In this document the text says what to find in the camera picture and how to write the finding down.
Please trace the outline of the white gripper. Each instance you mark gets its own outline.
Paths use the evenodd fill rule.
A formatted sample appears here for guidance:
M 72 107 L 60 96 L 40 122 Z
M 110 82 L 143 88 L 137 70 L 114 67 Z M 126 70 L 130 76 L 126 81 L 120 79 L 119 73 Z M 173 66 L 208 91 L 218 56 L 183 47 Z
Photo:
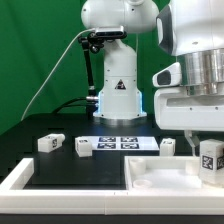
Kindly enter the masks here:
M 164 130 L 185 130 L 192 155 L 200 145 L 194 131 L 224 131 L 224 90 L 218 94 L 188 96 L 183 87 L 161 88 L 154 95 L 157 125 Z

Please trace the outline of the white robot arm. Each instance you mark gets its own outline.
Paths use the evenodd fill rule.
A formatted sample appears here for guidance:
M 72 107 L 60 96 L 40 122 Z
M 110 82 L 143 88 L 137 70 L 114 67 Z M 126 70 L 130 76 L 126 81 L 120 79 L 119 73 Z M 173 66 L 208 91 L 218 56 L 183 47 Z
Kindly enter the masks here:
M 137 53 L 122 39 L 156 29 L 159 47 L 176 58 L 152 78 L 157 125 L 182 130 L 193 148 L 195 131 L 224 131 L 224 0 L 170 0 L 163 9 L 152 0 L 87 0 L 81 19 L 90 49 L 105 49 L 96 121 L 117 126 L 146 116 Z

